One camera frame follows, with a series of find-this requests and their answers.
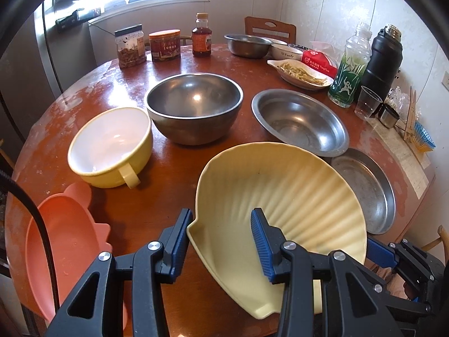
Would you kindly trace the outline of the wooden chopsticks bundle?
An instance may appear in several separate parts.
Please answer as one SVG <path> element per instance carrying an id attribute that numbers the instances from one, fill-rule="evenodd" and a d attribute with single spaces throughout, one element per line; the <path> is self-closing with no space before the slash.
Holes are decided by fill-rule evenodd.
<path id="1" fill-rule="evenodd" d="M 404 141 L 411 142 L 415 135 L 416 122 L 416 90 L 413 87 L 409 89 L 409 109 L 406 119 L 406 128 L 404 132 Z"/>

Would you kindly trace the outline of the black thermos flask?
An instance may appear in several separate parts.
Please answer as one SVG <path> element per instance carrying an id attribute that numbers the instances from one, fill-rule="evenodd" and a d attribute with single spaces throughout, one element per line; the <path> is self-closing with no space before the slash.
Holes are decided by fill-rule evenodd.
<path id="1" fill-rule="evenodd" d="M 384 101 L 403 60 L 402 33 L 392 24 L 382 28 L 371 45 L 371 59 L 361 78 Z"/>

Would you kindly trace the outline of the yellow shell-shaped plate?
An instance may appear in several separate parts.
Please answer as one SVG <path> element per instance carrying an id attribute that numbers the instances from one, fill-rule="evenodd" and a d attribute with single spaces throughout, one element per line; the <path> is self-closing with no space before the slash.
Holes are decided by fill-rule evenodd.
<path id="1" fill-rule="evenodd" d="M 255 208 L 310 252 L 342 250 L 359 262 L 366 258 L 361 205 L 324 160 L 274 142 L 237 145 L 217 154 L 200 175 L 196 217 L 187 233 L 215 281 L 258 320 L 280 311 L 284 287 L 263 275 L 250 228 Z"/>

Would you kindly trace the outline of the wooden chair far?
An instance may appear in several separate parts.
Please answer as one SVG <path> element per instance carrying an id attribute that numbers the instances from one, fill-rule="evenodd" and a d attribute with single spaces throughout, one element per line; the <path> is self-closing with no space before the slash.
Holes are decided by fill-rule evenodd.
<path id="1" fill-rule="evenodd" d="M 287 44 L 296 43 L 297 28 L 266 17 L 247 16 L 244 19 L 245 34 L 281 40 Z"/>

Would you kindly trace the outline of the white ceramic bowl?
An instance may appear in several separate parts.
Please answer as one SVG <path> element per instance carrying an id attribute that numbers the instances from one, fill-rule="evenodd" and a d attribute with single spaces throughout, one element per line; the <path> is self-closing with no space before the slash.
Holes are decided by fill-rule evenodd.
<path id="1" fill-rule="evenodd" d="M 300 49 L 289 46 L 286 42 L 269 38 L 271 46 L 269 53 L 275 60 L 294 59 L 301 61 L 303 52 Z"/>

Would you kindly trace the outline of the red tissue pack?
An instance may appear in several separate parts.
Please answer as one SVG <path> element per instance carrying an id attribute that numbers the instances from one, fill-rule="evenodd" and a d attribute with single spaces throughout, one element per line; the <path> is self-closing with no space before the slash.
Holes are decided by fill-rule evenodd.
<path id="1" fill-rule="evenodd" d="M 331 78 L 335 78 L 338 66 L 334 59 L 330 58 L 325 53 L 308 49 L 303 51 L 301 61 L 311 67 L 312 69 L 327 75 Z"/>

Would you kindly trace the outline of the steel round pan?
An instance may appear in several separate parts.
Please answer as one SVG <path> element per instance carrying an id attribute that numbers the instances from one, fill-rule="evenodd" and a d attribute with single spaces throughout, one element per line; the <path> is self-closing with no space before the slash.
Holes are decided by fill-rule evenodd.
<path id="1" fill-rule="evenodd" d="M 374 235 L 387 233 L 395 220 L 396 200 L 381 167 L 356 148 L 349 148 L 333 158 L 330 164 L 355 193 L 365 216 L 367 232 Z"/>

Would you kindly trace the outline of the small steel bowl far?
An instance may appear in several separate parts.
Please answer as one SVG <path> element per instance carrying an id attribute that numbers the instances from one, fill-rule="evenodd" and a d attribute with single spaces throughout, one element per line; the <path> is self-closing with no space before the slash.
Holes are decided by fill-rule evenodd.
<path id="1" fill-rule="evenodd" d="M 229 51 L 239 57 L 247 59 L 262 59 L 265 57 L 272 45 L 271 41 L 247 34 L 226 34 Z"/>

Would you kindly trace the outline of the wide steel basin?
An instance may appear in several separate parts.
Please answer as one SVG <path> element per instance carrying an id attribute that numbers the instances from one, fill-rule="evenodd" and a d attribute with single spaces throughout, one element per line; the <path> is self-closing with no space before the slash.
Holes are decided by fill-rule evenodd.
<path id="1" fill-rule="evenodd" d="M 335 158 L 349 148 L 349 133 L 329 107 L 302 93 L 263 90 L 251 102 L 253 115 L 272 136 L 321 158 Z"/>

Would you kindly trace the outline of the clear jar black lid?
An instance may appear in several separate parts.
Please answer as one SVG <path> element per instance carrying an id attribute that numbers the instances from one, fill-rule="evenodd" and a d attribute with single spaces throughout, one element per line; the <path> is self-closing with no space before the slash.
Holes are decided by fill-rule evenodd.
<path id="1" fill-rule="evenodd" d="M 126 69 L 146 61 L 144 32 L 141 24 L 114 32 L 119 67 Z"/>

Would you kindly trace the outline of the small steel cup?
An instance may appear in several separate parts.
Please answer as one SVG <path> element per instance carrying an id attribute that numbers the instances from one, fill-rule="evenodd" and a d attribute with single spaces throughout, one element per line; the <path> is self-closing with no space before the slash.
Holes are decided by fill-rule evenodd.
<path id="1" fill-rule="evenodd" d="M 383 126 L 392 129 L 400 119 L 400 115 L 388 104 L 383 104 L 379 109 L 377 118 Z"/>

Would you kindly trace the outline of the orange plastic plate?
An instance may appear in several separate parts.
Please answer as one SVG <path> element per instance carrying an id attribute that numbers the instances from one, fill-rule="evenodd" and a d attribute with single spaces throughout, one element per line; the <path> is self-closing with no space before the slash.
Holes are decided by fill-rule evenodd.
<path id="1" fill-rule="evenodd" d="M 61 302 L 94 258 L 102 251 L 113 250 L 107 243 L 110 225 L 96 223 L 88 210 L 91 198 L 91 187 L 77 182 L 64 192 L 47 197 L 38 206 L 49 234 Z M 56 312 L 46 255 L 34 220 L 28 224 L 25 263 L 39 313 L 49 323 Z"/>

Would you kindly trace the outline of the brown sauce bottle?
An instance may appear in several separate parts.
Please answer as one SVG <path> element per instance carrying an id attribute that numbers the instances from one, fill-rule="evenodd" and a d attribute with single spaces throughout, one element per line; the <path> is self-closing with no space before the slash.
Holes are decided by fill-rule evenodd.
<path id="1" fill-rule="evenodd" d="M 212 30 L 209 28 L 209 14 L 196 14 L 196 27 L 192 30 L 192 48 L 195 57 L 212 54 Z"/>

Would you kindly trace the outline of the deep steel mixing bowl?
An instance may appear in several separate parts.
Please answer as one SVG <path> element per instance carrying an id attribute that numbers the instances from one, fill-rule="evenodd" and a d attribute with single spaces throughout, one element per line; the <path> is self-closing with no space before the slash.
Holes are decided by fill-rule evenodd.
<path id="1" fill-rule="evenodd" d="M 213 73 L 188 73 L 160 81 L 145 95 L 157 129 L 170 141 L 196 146 L 214 142 L 233 126 L 244 100 L 242 88 Z"/>

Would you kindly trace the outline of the clear plastic cup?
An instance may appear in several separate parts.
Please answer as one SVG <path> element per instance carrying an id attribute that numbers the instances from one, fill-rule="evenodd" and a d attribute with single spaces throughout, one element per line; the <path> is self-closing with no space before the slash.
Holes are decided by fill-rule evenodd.
<path id="1" fill-rule="evenodd" d="M 354 113 L 359 119 L 367 121 L 381 103 L 381 98 L 373 90 L 361 86 Z"/>

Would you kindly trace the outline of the white dish with food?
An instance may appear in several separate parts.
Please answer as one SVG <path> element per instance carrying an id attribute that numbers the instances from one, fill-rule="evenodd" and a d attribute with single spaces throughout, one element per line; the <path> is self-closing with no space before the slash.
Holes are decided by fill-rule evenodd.
<path id="1" fill-rule="evenodd" d="M 331 77 L 294 59 L 270 59 L 266 63 L 273 67 L 284 81 L 297 88 L 316 91 L 329 88 L 333 83 Z"/>

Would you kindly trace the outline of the yellow bowl with handle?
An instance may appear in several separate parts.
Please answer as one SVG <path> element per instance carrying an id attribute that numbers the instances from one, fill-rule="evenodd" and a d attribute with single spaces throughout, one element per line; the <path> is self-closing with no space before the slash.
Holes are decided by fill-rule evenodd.
<path id="1" fill-rule="evenodd" d="M 73 138 L 68 166 L 97 188 L 140 184 L 152 155 L 152 120 L 141 108 L 117 107 L 87 122 Z"/>

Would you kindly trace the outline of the blue cupcake liners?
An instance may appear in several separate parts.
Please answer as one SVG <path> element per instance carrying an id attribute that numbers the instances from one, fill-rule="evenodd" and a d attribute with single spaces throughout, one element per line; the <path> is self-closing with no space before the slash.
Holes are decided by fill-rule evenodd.
<path id="1" fill-rule="evenodd" d="M 416 146 L 418 151 L 421 153 L 426 153 L 435 150 L 436 144 L 419 121 L 415 122 L 414 130 L 413 144 Z"/>

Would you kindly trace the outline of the grey refrigerator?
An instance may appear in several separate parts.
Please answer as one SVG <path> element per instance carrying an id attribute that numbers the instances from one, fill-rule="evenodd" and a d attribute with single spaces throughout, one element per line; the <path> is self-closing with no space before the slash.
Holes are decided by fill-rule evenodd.
<path id="1" fill-rule="evenodd" d="M 44 0 L 1 57 L 1 111 L 22 142 L 44 111 L 97 66 L 86 22 L 59 32 L 56 21 L 81 0 Z"/>

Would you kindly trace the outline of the green plastic bottle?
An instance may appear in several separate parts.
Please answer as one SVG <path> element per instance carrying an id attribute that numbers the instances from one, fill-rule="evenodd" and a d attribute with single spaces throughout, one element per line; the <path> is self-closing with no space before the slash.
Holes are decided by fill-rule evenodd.
<path id="1" fill-rule="evenodd" d="M 364 22 L 359 22 L 355 34 L 347 39 L 336 77 L 329 87 L 328 97 L 334 104 L 348 108 L 355 91 L 371 59 L 371 30 Z"/>

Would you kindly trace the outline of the red jar orange lid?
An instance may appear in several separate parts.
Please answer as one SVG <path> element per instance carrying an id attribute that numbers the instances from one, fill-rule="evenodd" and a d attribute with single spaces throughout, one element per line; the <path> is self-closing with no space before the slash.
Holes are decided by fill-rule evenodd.
<path id="1" fill-rule="evenodd" d="M 180 30 L 157 31 L 148 35 L 152 60 L 162 62 L 180 55 Z"/>

